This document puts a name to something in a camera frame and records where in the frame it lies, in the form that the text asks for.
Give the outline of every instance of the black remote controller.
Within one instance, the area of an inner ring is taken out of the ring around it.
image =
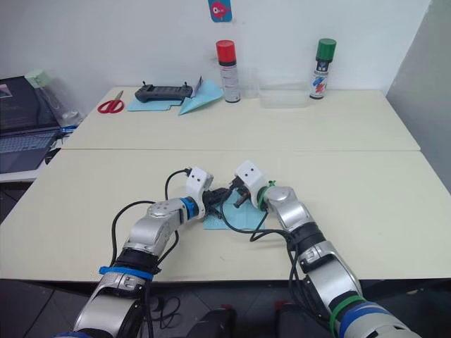
[[[146,84],[144,81],[142,83],[144,83],[144,86],[136,91],[135,97],[143,103],[157,100],[183,101],[185,97],[190,97],[192,93],[192,88],[188,86],[186,82],[181,87],[160,87],[152,84]]]

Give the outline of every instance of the scissors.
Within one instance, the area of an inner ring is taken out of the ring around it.
[[[121,101],[121,96],[122,96],[123,92],[124,91],[121,90],[119,92],[119,94],[116,95],[114,100],[110,100],[110,101],[107,101],[107,102],[101,104],[97,108],[97,111],[102,114],[107,114],[107,113],[114,114],[114,113],[119,113],[120,111],[122,111],[125,107],[125,104],[123,103],[123,101]]]

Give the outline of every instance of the laptop keyboard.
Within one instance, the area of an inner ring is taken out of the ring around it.
[[[0,139],[0,154],[14,151],[44,149],[49,146],[55,132],[43,132],[23,136],[6,137]]]

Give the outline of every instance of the laptop screen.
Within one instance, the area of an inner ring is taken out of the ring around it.
[[[0,133],[58,127],[47,103],[25,77],[0,80]]]

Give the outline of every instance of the red cap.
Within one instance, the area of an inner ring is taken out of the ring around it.
[[[235,56],[235,44],[230,40],[221,40],[216,43],[219,62],[234,62],[237,60]]]

